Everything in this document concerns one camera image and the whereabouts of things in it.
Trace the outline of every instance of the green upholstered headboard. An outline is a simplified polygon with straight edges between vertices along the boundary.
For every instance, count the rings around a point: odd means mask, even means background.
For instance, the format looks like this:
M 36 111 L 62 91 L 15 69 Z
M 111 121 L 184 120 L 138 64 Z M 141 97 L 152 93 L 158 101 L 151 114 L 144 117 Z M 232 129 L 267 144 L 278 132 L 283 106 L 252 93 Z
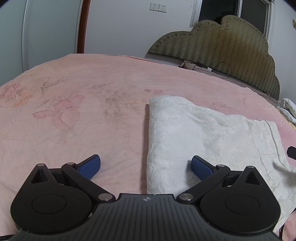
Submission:
M 268 54 L 265 37 L 252 24 L 237 16 L 223 17 L 221 25 L 203 20 L 190 32 L 166 34 L 151 46 L 148 53 L 215 67 L 218 71 L 231 74 L 279 98 L 279 81 L 275 76 L 274 60 Z

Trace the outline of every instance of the wall socket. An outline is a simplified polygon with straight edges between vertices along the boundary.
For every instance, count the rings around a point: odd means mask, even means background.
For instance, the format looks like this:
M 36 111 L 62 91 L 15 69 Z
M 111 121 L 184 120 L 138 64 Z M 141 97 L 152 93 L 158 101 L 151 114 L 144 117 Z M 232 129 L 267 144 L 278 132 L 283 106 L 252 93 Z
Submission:
M 150 10 L 153 10 L 153 11 L 167 12 L 167 9 L 168 9 L 168 6 L 164 4 L 158 4 L 154 2 L 150 4 Z
M 158 3 L 152 2 L 150 4 L 150 10 L 158 11 L 158 9 L 159 9 L 159 4 Z
M 159 9 L 158 9 L 158 11 L 160 11 L 160 12 L 166 12 L 167 9 L 168 9 L 168 6 L 167 6 L 167 5 L 159 4 Z

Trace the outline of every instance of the blue textured pad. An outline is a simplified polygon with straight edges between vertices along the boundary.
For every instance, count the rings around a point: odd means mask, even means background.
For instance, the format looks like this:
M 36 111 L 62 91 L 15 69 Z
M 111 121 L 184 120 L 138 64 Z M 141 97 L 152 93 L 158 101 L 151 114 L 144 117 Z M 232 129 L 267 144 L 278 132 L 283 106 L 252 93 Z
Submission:
M 100 167 L 101 159 L 99 156 L 95 156 L 79 167 L 77 171 L 90 180 L 100 170 Z
M 213 174 L 213 170 L 195 156 L 191 160 L 191 170 L 201 181 Z

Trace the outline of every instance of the mattress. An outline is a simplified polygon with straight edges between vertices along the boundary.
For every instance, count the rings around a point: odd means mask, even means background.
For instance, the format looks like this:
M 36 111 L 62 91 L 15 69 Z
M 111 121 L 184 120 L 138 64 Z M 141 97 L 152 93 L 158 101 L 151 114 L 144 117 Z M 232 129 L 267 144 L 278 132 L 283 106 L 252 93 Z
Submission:
M 285 151 L 296 146 L 289 123 L 248 88 L 134 57 L 68 55 L 0 87 L 0 235 L 16 232 L 9 208 L 37 163 L 58 168 L 98 154 L 102 165 L 93 182 L 116 196 L 146 193 L 148 104 L 159 95 L 275 121 Z

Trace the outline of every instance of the headboard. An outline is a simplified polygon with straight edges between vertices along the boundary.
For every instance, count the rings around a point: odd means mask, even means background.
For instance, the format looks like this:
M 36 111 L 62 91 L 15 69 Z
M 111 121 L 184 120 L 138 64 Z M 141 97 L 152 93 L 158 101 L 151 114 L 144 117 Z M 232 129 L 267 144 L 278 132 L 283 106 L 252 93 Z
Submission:
M 237 16 L 223 17 L 221 25 L 203 20 L 190 32 L 168 33 L 158 39 L 148 53 L 215 67 L 220 72 L 279 98 L 279 81 L 265 37 L 252 24 Z

